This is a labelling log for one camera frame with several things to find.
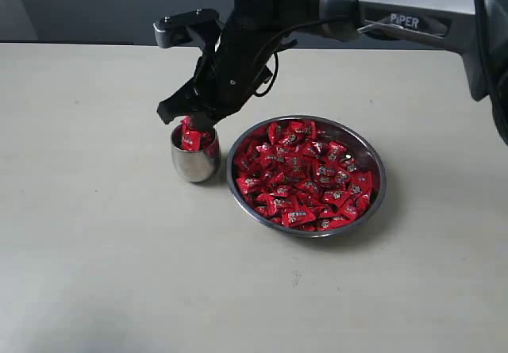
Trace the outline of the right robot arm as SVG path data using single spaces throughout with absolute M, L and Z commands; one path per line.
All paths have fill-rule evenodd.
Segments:
M 207 130 L 238 112 L 272 86 L 268 60 L 301 32 L 341 42 L 407 40 L 460 55 L 471 97 L 491 100 L 496 129 L 507 136 L 507 0 L 233 0 L 223 25 L 216 10 L 199 9 L 153 28 L 161 48 L 202 40 L 192 77 L 157 107 L 164 123 L 191 116 Z

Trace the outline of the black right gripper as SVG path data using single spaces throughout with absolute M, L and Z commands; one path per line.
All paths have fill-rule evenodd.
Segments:
M 260 85 L 260 76 L 277 48 L 270 29 L 244 29 L 227 21 L 217 50 L 198 61 L 194 75 L 157 107 L 164 124 L 188 116 L 199 132 L 238 112 Z

